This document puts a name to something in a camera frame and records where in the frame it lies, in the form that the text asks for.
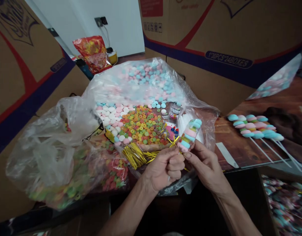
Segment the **candy skewer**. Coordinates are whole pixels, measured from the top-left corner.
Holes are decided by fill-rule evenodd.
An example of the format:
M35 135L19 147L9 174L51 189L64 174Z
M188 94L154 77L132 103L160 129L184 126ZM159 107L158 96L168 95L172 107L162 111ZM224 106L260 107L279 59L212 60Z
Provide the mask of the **candy skewer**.
M277 141L282 141L284 139L284 137L281 134L276 132L276 128L268 122L268 118L266 118L265 116L255 117L254 115L247 115L246 118L247 118L247 121L250 121L256 125L257 129L260 130L264 134L265 138L271 139L275 144L277 144L278 147L280 147L289 156L289 158L293 161L293 163L298 168L298 170L302 172L302 170L296 163L295 158L292 157L286 151L286 149L282 148L277 143Z
M247 123L245 128L250 130L251 132L253 132L255 134L254 138L258 138L260 139L265 145L267 145L271 151L273 151L287 166L289 166L290 168L292 168L290 166L290 164L288 164L272 147L270 147L269 144L267 144L267 142L265 142L262 138L265 136L261 130L265 130L265 127L267 125L265 123L262 123L262 122L258 122L257 123L257 126L254 124L254 123Z
M245 138L250 138L251 141L253 141L253 143L260 149L260 151L268 158L268 160L270 160L272 163L273 161L271 160L271 158L264 152L264 150L262 150L262 148L252 139L253 136L255 136L255 134L253 132L251 132L250 130L246 129L246 119L243 116L237 116L237 115L229 115L228 116L228 120L229 121L233 121L233 125L235 128L238 128L240 133L243 135L243 137Z

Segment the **wooden table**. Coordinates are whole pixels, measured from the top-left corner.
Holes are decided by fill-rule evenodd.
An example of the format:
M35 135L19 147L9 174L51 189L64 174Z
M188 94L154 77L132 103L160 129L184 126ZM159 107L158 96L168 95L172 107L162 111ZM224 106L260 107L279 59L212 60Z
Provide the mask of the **wooden table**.
M270 97L244 101L231 114L245 116L253 114L257 116L262 115L268 107L278 107L302 119L300 106L302 106L302 78L295 77L288 89ZM271 163L249 138L244 138L239 133L239 130L234 128L232 122L228 121L226 117L220 116L217 119L215 123L215 137L216 143L222 142L241 168L251 168ZM261 140L255 141L274 162L281 161ZM275 143L267 139L265 141L281 157L288 159L288 156ZM217 146L215 146L215 153L219 158L219 163L223 170L234 169L227 163Z

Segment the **fingernail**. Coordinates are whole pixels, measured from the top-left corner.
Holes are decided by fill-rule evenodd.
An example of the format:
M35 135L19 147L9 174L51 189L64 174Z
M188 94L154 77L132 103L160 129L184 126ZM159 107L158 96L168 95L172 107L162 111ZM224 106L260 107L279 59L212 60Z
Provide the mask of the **fingernail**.
M176 159L174 159L174 158L172 158L172 159L170 159L170 163L171 164L176 164L178 161L176 160Z
M185 157L186 159L191 158L191 153L190 153L190 152L184 153L184 157Z

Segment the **brown cloth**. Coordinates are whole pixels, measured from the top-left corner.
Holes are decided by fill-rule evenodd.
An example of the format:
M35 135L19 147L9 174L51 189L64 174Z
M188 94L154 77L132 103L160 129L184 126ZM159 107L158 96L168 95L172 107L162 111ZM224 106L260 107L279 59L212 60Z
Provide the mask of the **brown cloth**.
M302 163L302 120L281 108L269 107L264 113L269 123L284 136L281 142L286 150Z

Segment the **white wall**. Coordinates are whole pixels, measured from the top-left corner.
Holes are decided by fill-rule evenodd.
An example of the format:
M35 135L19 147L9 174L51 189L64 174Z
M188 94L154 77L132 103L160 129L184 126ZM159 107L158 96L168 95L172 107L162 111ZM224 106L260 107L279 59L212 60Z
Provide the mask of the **white wall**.
M101 35L94 18L105 16L111 47L118 56L144 52L138 0L72 0L74 11L88 36ZM106 47L107 39L103 36Z
M46 28L52 28L52 25L49 23L47 18L43 15L43 13L40 11L40 9L36 6L36 4L33 2L33 0L25 0L26 3L32 8L34 13L38 16L38 18L41 20L41 22L45 25ZM67 54L73 55L71 50L67 47L65 42L62 40L61 37L55 37L57 42L61 45L61 47L66 51Z
M26 0L26 2L46 27L52 26L57 31L62 43L65 43L73 54L80 54L72 43L78 38L101 35L108 47L107 39L94 21L95 17L102 16L105 16L108 22L105 27L109 33L110 46L117 51L118 56L144 52L138 0Z

